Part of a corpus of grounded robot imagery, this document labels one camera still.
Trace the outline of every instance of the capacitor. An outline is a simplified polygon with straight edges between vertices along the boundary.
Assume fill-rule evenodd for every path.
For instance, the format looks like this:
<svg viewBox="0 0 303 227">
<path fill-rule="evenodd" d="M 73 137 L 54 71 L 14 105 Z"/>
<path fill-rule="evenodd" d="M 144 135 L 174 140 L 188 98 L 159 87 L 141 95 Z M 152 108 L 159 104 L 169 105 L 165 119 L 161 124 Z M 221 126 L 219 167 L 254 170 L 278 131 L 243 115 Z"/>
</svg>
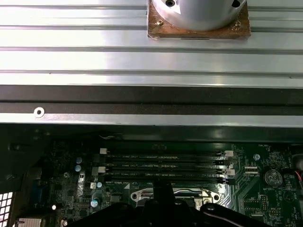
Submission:
<svg viewBox="0 0 303 227">
<path fill-rule="evenodd" d="M 101 182 L 98 182 L 97 183 L 97 188 L 101 188 L 102 187 L 102 183 Z"/>
<path fill-rule="evenodd" d="M 81 162 L 82 162 L 82 158 L 81 158 L 81 157 L 77 157 L 77 158 L 76 158 L 76 163 L 77 163 L 77 164 L 80 164 Z"/>
<path fill-rule="evenodd" d="M 99 198 L 94 198 L 91 202 L 90 202 L 90 205 L 92 208 L 96 208 L 97 206 L 99 206 L 100 204 L 100 199 Z"/>
<path fill-rule="evenodd" d="M 81 166 L 80 165 L 76 165 L 75 166 L 75 171 L 76 172 L 80 172 L 81 171 Z"/>
<path fill-rule="evenodd" d="M 63 208 L 63 204 L 62 203 L 56 203 L 52 206 L 52 210 L 59 210 Z"/>
</svg>

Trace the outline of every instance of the motherboard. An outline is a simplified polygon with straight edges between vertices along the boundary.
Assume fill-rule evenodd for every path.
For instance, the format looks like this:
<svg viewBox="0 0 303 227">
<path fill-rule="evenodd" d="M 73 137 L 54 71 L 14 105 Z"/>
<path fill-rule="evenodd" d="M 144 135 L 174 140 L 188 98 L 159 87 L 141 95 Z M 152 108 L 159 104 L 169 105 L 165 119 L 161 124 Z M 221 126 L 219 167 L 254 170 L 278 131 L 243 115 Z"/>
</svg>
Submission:
<svg viewBox="0 0 303 227">
<path fill-rule="evenodd" d="M 56 140 L 31 206 L 52 208 L 54 227 L 63 227 L 117 202 L 144 206 L 152 182 L 164 180 L 196 209 L 217 203 L 273 227 L 299 227 L 293 155 L 286 144 Z"/>
</svg>

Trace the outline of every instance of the metal rivet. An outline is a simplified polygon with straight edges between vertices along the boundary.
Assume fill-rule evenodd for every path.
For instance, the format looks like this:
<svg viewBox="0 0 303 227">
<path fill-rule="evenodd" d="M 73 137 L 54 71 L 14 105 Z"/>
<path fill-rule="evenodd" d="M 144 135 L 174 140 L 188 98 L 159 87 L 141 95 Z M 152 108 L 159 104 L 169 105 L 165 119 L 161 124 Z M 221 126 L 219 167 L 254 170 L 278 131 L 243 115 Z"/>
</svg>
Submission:
<svg viewBox="0 0 303 227">
<path fill-rule="evenodd" d="M 37 107 L 35 110 L 34 110 L 34 116 L 36 118 L 41 118 L 43 117 L 45 114 L 45 111 L 42 107 Z"/>
<path fill-rule="evenodd" d="M 235 23 L 235 26 L 236 26 L 236 27 L 241 27 L 241 25 L 242 25 L 242 24 L 241 24 L 240 21 L 236 21 L 236 23 Z"/>
<path fill-rule="evenodd" d="M 81 158 L 81 157 L 77 157 L 77 158 L 76 158 L 76 163 L 77 163 L 77 164 L 80 164 L 81 162 L 82 162 L 82 158 Z"/>
<path fill-rule="evenodd" d="M 75 171 L 76 172 L 80 172 L 81 171 L 81 166 L 80 165 L 76 165 L 75 166 Z"/>
<path fill-rule="evenodd" d="M 168 6 L 168 7 L 173 7 L 176 3 L 174 0 L 167 0 L 165 2 L 165 4 Z"/>
<path fill-rule="evenodd" d="M 208 203 L 210 203 L 210 200 L 208 200 L 208 199 L 203 201 L 203 204 L 208 204 Z"/>
<path fill-rule="evenodd" d="M 159 26 L 162 26 L 162 25 L 164 25 L 164 22 L 163 22 L 163 20 L 158 20 L 156 24 Z"/>
</svg>

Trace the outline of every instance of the cable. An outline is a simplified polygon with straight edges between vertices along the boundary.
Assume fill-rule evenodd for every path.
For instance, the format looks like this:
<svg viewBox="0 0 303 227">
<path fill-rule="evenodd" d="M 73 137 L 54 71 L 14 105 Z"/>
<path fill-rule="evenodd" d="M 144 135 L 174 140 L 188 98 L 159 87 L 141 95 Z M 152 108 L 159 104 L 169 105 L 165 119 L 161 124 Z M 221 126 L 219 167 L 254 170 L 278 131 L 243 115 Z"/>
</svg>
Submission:
<svg viewBox="0 0 303 227">
<path fill-rule="evenodd" d="M 109 140 L 109 139 L 115 138 L 115 136 L 106 136 L 106 137 L 103 137 L 103 136 L 100 136 L 100 135 L 99 135 L 99 137 L 101 137 L 104 140 Z"/>
<path fill-rule="evenodd" d="M 298 178 L 299 178 L 299 181 L 301 182 L 301 181 L 302 181 L 302 178 L 301 178 L 299 172 L 298 172 L 298 171 L 295 171 L 295 173 L 297 174 L 297 176 L 298 176 Z"/>
</svg>

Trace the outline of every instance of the red wire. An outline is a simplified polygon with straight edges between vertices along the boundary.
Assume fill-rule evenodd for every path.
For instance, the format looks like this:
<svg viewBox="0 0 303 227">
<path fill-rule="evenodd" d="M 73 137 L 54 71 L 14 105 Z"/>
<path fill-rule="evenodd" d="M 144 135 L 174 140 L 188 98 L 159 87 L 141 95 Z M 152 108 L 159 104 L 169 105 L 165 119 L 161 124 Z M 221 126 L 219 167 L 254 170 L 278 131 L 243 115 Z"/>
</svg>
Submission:
<svg viewBox="0 0 303 227">
<path fill-rule="evenodd" d="M 302 181 L 300 174 L 297 171 L 295 171 L 295 173 L 298 175 L 299 181 Z"/>
</svg>

